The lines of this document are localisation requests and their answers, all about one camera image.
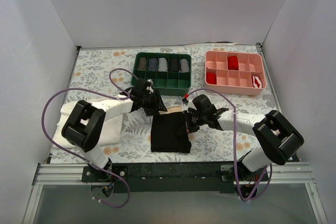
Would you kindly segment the black underwear beige waistband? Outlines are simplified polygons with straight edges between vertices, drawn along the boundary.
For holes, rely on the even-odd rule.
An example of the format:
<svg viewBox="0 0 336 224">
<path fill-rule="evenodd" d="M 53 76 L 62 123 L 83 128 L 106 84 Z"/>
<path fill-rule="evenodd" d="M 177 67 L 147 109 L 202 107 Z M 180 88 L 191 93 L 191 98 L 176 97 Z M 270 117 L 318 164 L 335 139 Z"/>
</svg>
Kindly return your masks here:
<svg viewBox="0 0 336 224">
<path fill-rule="evenodd" d="M 151 152 L 190 153 L 188 134 L 181 133 L 182 107 L 173 106 L 167 112 L 153 116 L 151 126 Z"/>
</svg>

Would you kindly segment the pink divided organizer tray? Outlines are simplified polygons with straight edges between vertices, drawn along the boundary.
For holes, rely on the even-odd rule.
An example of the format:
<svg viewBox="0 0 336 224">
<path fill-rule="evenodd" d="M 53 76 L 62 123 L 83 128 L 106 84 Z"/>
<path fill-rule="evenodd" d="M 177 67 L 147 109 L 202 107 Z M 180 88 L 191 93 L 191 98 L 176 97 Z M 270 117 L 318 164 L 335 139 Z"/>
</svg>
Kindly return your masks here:
<svg viewBox="0 0 336 224">
<path fill-rule="evenodd" d="M 227 57 L 237 56 L 239 70 L 228 70 Z M 206 74 L 216 74 L 215 85 L 206 82 Z M 252 76 L 258 76 L 263 87 L 254 88 Z M 259 54 L 246 52 L 207 51 L 205 54 L 205 88 L 223 94 L 257 96 L 267 87 L 264 63 Z"/>
</svg>

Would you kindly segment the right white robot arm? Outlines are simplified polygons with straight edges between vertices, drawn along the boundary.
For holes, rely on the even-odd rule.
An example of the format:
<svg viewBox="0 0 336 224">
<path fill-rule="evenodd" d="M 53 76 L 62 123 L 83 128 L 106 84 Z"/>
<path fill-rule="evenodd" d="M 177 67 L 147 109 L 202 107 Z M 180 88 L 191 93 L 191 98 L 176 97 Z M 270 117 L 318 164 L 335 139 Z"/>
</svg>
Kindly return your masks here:
<svg viewBox="0 0 336 224">
<path fill-rule="evenodd" d="M 254 136 L 260 147 L 249 151 L 229 170 L 242 180 L 251 180 L 257 170 L 270 164 L 284 165 L 304 144 L 302 135 L 277 110 L 267 114 L 237 113 L 228 108 L 216 108 L 201 94 L 193 99 L 193 106 L 183 111 L 185 131 L 197 132 L 201 126 L 220 131 L 234 131 Z"/>
</svg>

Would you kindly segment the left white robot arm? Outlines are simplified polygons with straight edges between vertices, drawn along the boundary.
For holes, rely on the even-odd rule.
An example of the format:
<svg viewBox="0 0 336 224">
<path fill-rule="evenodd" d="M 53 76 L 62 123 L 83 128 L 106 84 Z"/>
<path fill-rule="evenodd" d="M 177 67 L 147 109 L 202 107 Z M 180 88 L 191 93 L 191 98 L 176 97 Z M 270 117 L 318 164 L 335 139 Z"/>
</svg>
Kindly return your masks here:
<svg viewBox="0 0 336 224">
<path fill-rule="evenodd" d="M 80 100 L 66 120 L 61 135 L 83 154 L 84 160 L 94 168 L 93 175 L 100 182 L 111 178 L 112 164 L 99 145 L 105 121 L 143 109 L 147 116 L 166 112 L 160 92 L 153 88 L 151 79 L 138 78 L 135 86 L 97 105 Z"/>
</svg>

